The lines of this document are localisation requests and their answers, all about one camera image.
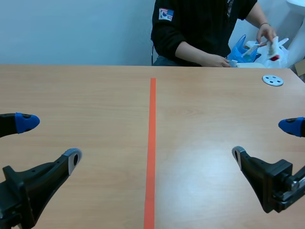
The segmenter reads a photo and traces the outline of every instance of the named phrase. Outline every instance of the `flag patch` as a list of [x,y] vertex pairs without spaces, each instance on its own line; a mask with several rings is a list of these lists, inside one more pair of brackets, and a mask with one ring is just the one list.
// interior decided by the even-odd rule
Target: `flag patch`
[[173,20],[173,10],[159,8],[159,20]]

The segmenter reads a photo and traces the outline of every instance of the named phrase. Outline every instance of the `white wall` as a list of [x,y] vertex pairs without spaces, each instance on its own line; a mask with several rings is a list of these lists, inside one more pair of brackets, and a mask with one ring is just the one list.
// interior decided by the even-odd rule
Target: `white wall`
[[[260,0],[281,37],[302,16],[285,0]],[[150,65],[154,0],[7,0],[0,2],[0,63]],[[239,21],[232,47],[256,28]]]

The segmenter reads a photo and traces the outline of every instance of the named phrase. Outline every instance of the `blue gripper fingertip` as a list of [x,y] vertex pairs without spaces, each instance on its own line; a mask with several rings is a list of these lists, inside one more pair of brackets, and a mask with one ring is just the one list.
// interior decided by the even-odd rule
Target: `blue gripper fingertip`
[[279,122],[278,127],[281,128],[284,132],[301,137],[301,125],[303,118],[299,117],[296,119],[293,119],[293,121],[290,121],[291,119],[284,119]]
[[18,134],[34,129],[40,123],[40,119],[35,115],[22,113],[15,114],[15,124]]

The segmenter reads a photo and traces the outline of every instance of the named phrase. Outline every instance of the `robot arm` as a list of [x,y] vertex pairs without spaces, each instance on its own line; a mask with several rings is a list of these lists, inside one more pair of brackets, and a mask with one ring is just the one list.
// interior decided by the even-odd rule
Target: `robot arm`
[[[0,136],[23,133],[39,124],[38,117],[28,114],[2,114]],[[82,152],[67,150],[54,162],[15,172],[3,168],[5,181],[0,183],[0,229],[19,226],[34,227],[54,193],[72,174],[82,158]]]
[[[279,127],[288,134],[305,137],[302,117],[282,120]],[[293,164],[286,160],[269,164],[249,156],[240,146],[234,147],[232,154],[266,213],[279,213],[305,195],[305,166],[292,175]]]

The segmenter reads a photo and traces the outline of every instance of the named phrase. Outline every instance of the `bag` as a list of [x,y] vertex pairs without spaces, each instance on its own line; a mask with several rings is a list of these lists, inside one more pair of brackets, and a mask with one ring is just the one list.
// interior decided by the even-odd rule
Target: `bag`
[[257,49],[254,50],[250,55],[243,57],[242,55],[248,51],[244,48],[244,41],[246,40],[246,35],[242,36],[236,45],[232,48],[231,53],[228,55],[228,60],[237,61],[238,63],[250,63],[256,60]]
[[289,39],[283,39],[279,42],[279,56],[280,59],[271,61],[267,58],[268,48],[267,46],[259,48],[259,52],[262,54],[255,62],[263,64],[266,68],[288,68],[288,56],[289,51],[283,46]]

